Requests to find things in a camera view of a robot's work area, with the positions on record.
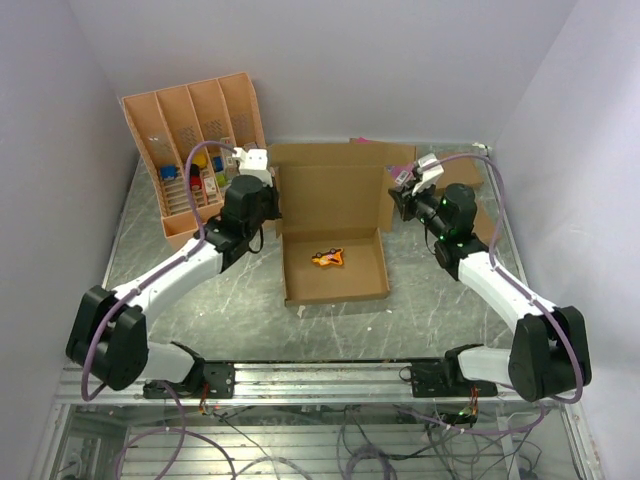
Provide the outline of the large cardboard box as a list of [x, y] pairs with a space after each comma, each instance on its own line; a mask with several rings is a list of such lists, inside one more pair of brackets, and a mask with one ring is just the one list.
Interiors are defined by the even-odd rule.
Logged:
[[[417, 158], [410, 145], [374, 142], [273, 144], [288, 306], [378, 300], [390, 293], [381, 235], [392, 228], [394, 181], [387, 165]], [[344, 250], [343, 266], [320, 267], [317, 252]]]

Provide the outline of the orange toy car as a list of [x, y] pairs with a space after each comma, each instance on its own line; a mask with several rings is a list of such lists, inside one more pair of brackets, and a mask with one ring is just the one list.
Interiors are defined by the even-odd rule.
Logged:
[[320, 267], [343, 266], [343, 253], [342, 248], [331, 248], [326, 252], [317, 252], [311, 257], [311, 262]]

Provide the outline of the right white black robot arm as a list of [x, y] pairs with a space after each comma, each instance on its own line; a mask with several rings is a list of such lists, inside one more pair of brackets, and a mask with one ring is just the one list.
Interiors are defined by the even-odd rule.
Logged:
[[522, 399], [579, 400], [592, 379], [585, 320], [573, 307], [537, 296], [491, 255], [474, 232], [477, 213], [472, 188], [454, 183], [441, 197], [432, 189], [390, 189], [402, 220], [417, 219], [436, 241], [439, 266], [478, 294], [513, 334], [508, 349], [469, 345], [445, 354], [442, 387], [459, 396], [476, 381], [513, 389]]

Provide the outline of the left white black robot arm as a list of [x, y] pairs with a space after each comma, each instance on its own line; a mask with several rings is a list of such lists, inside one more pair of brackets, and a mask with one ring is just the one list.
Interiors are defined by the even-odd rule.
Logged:
[[[91, 401], [105, 388], [124, 390], [138, 379], [182, 397], [211, 388], [208, 361], [177, 342], [149, 341], [148, 328], [188, 292], [252, 252], [264, 223], [280, 216], [273, 174], [241, 174], [227, 190], [220, 213], [200, 224], [171, 257], [112, 290], [89, 289], [66, 346], [67, 357], [82, 368], [82, 399]], [[98, 390], [89, 388], [91, 378], [99, 380]]]

